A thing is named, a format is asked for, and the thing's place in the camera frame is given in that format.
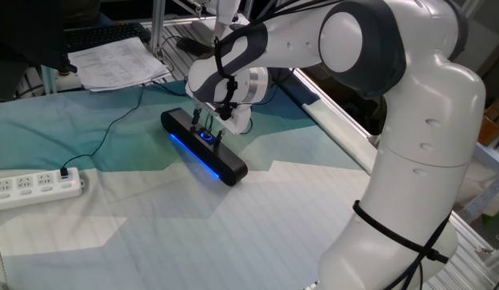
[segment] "power strip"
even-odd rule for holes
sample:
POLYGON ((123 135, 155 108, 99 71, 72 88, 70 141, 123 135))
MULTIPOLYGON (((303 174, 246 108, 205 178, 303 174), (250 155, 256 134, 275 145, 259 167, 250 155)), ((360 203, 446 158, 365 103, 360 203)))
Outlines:
POLYGON ((78 168, 68 168, 62 177, 60 170, 26 174, 0 179, 0 210, 40 202, 78 197, 85 184, 78 168))

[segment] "table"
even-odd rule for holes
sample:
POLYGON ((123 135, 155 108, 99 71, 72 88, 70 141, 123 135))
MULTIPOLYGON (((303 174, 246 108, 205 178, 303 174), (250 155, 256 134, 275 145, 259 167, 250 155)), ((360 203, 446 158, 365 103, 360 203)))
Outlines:
MULTIPOLYGON (((194 21, 166 23, 166 33, 201 39, 194 21)), ((175 66, 164 81, 187 76, 193 57, 171 45, 164 50, 175 66)), ((255 109, 250 134, 225 137, 249 165, 234 188, 212 178, 159 125, 164 110, 192 112, 190 100, 146 88, 142 107, 113 128, 102 153, 75 164, 89 185, 81 197, 0 212, 10 286, 301 289, 317 280, 318 259, 364 192, 374 155, 365 133, 300 71, 295 76, 305 86, 300 94, 317 99, 301 102, 279 91, 255 109)), ((179 82, 169 85, 180 89, 179 82)), ((139 90, 1 104, 0 121, 8 126, 0 126, 0 135, 11 139, 0 139, 0 176, 58 168, 65 157, 94 148, 105 124, 133 106, 139 90), (26 153, 11 153, 19 148, 26 153)), ((450 220, 459 249, 425 287, 490 288, 499 277, 473 252, 489 245, 454 213, 450 220)))

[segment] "white robotic arm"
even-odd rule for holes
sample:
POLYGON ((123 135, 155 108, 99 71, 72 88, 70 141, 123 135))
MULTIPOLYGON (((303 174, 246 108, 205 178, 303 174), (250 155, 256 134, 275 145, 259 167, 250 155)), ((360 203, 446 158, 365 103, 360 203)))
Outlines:
MULTIPOLYGON (((386 125, 360 207, 392 232, 426 245, 452 210, 484 108, 480 78, 448 60, 464 47, 463 15, 449 0, 292 1, 273 13, 234 27, 217 44, 217 57, 197 60, 188 93, 235 134, 245 130, 250 105, 266 95, 264 67, 322 61, 362 97, 384 95, 386 125)), ((452 257, 456 247, 448 224, 433 248, 452 257)), ((354 214, 321 257, 317 288, 391 289, 417 257, 354 214)), ((422 263, 425 280, 444 267, 422 263)), ((417 287, 418 274, 394 289, 417 287)))

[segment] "papers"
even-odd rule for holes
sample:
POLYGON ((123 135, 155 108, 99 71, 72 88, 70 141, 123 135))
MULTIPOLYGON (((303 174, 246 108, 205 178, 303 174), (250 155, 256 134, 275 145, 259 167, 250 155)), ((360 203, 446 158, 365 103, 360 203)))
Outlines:
POLYGON ((93 92, 140 85, 170 75, 138 37, 68 55, 81 84, 93 92))

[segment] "desk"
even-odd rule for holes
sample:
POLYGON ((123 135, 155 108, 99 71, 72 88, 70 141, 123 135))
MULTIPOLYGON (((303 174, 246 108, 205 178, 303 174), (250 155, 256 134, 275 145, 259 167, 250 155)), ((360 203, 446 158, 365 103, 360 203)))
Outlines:
MULTIPOLYGON (((180 21, 166 28, 197 34, 190 20, 180 21)), ((165 81, 186 76, 193 59, 175 48, 166 51, 177 69, 165 81)), ((169 85, 179 90, 183 83, 169 85)), ((134 106, 139 93, 140 88, 63 93, 0 104, 0 177, 58 168, 69 156, 94 149, 109 122, 134 106)), ((0 212, 9 285, 18 290, 308 286, 318 279, 319 257, 350 218, 369 175, 347 154, 351 143, 332 141, 365 139, 357 129, 344 131, 353 124, 326 123, 344 114, 333 111, 322 94, 299 106, 291 98, 278 91, 270 104, 255 108, 249 134, 225 137, 249 165, 249 175, 228 188, 159 124, 162 111, 181 106, 192 112, 192 102, 146 88, 141 108, 112 128, 100 154, 74 164, 87 183, 81 197, 0 212), (310 117, 328 128, 328 135, 310 117), (330 133, 337 131, 347 135, 330 133)), ((425 287, 491 288, 499 277, 473 253, 488 245, 455 214, 451 222, 459 233, 457 255, 425 287)))

